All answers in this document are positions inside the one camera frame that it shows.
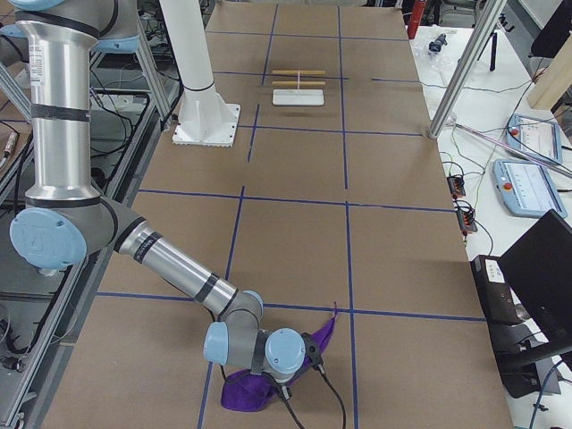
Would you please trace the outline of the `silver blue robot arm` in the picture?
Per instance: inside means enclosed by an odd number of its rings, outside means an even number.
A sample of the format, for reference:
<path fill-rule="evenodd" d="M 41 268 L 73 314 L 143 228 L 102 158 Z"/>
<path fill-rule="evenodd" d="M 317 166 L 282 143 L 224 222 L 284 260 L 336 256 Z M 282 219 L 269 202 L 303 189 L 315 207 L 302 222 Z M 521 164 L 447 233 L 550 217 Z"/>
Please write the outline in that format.
<path fill-rule="evenodd" d="M 10 226 L 15 250 L 36 267 L 60 269 L 113 247 L 217 315 L 206 333 L 206 360 L 289 381 L 307 358 L 304 337 L 264 330 L 258 294 L 235 289 L 91 183 L 89 55 L 138 49 L 136 3 L 17 1 L 14 8 L 28 40 L 35 160 L 27 206 Z"/>

